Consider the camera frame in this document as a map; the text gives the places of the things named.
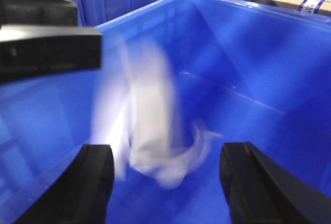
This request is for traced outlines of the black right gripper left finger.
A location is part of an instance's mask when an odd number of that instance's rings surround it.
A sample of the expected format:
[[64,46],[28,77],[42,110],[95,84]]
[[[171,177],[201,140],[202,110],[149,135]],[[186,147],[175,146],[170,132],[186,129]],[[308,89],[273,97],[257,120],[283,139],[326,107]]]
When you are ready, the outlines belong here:
[[105,223],[114,184],[109,145],[82,145],[66,171],[15,222]]

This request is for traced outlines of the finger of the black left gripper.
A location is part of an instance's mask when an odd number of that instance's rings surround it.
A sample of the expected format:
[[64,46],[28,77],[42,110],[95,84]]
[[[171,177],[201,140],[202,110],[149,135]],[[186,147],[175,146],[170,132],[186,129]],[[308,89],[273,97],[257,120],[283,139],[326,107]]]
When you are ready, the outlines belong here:
[[1,0],[1,83],[101,67],[102,34],[71,0]]

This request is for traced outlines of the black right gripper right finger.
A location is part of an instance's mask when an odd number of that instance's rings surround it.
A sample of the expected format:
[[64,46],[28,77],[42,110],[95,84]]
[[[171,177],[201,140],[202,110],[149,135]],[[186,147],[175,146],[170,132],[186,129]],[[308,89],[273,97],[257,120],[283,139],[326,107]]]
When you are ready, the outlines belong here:
[[330,197],[250,142],[223,144],[219,178],[232,223],[330,223]]

